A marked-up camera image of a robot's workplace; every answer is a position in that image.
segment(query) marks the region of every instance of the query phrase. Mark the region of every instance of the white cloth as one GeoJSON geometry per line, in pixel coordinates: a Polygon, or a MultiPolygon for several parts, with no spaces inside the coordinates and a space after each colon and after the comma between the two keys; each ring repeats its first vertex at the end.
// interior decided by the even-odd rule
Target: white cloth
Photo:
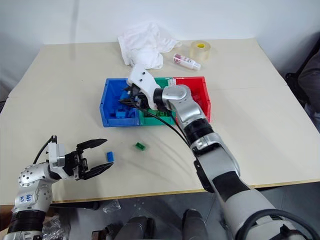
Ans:
{"type": "Polygon", "coordinates": [[[142,64],[145,69],[161,69],[164,58],[160,53],[170,52],[181,43],[172,39],[155,23],[143,24],[127,30],[118,37],[124,64],[142,64]]]}

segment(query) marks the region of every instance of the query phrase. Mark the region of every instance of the plastic bag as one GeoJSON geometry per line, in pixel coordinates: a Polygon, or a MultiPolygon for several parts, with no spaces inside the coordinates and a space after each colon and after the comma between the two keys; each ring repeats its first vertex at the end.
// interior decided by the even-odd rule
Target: plastic bag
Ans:
{"type": "Polygon", "coordinates": [[[112,213],[114,211],[120,210],[121,206],[118,199],[107,202],[106,204],[102,204],[102,210],[106,213],[112,213]]]}
{"type": "Polygon", "coordinates": [[[59,215],[55,215],[42,228],[43,240],[68,240],[70,226],[61,223],[59,215]]]}

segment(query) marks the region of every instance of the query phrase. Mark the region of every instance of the plastic storage bin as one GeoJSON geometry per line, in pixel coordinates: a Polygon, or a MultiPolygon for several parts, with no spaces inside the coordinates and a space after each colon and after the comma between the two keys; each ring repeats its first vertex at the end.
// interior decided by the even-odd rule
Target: plastic storage bin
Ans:
{"type": "Polygon", "coordinates": [[[206,118],[211,120],[211,102],[207,91],[205,77],[191,76],[191,77],[174,77],[176,85],[186,85],[191,90],[193,100],[195,100],[201,107],[206,118]]]}
{"type": "Polygon", "coordinates": [[[125,98],[126,78],[107,78],[100,103],[100,113],[104,127],[139,126],[139,113],[136,108],[119,102],[125,98]]]}
{"type": "MultiPolygon", "coordinates": [[[[155,77],[154,80],[160,86],[160,88],[163,89],[164,87],[168,86],[170,82],[172,82],[173,78],[172,77],[155,77]]],[[[171,124],[171,125],[175,124],[175,121],[170,116],[168,116],[167,112],[155,111],[151,109],[149,109],[148,112],[160,117],[162,120],[166,121],[168,124],[171,124]]],[[[164,125],[163,122],[159,121],[158,119],[146,113],[143,113],[142,111],[139,111],[139,120],[140,120],[141,126],[164,125]]]]}

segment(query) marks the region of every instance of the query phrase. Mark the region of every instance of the white bottle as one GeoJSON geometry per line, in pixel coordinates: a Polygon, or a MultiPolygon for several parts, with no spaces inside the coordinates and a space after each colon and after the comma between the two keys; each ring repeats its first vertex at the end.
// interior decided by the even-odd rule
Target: white bottle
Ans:
{"type": "Polygon", "coordinates": [[[199,71],[201,68],[201,64],[197,63],[195,60],[192,60],[186,56],[182,56],[178,53],[173,55],[172,61],[175,64],[179,64],[187,69],[194,69],[199,71]]]}

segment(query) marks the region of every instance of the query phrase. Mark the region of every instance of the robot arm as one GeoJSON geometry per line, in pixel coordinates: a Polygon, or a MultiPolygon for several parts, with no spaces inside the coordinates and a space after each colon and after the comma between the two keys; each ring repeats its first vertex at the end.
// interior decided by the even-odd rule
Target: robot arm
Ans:
{"type": "Polygon", "coordinates": [[[187,86],[161,89],[140,65],[133,68],[127,84],[131,99],[126,102],[132,106],[147,106],[146,96],[150,108],[176,112],[178,124],[196,157],[197,175],[205,190],[217,194],[235,239],[304,239],[291,222],[276,214],[275,207],[259,191],[240,179],[236,159],[213,131],[187,86]]]}
{"type": "Polygon", "coordinates": [[[88,171],[87,160],[82,156],[85,149],[106,141],[94,139],[80,143],[75,151],[65,155],[63,144],[57,144],[57,137],[52,136],[48,143],[48,162],[29,165],[18,177],[19,191],[4,240],[41,240],[43,221],[52,201],[52,184],[60,179],[87,180],[110,168],[113,162],[88,171]]]}

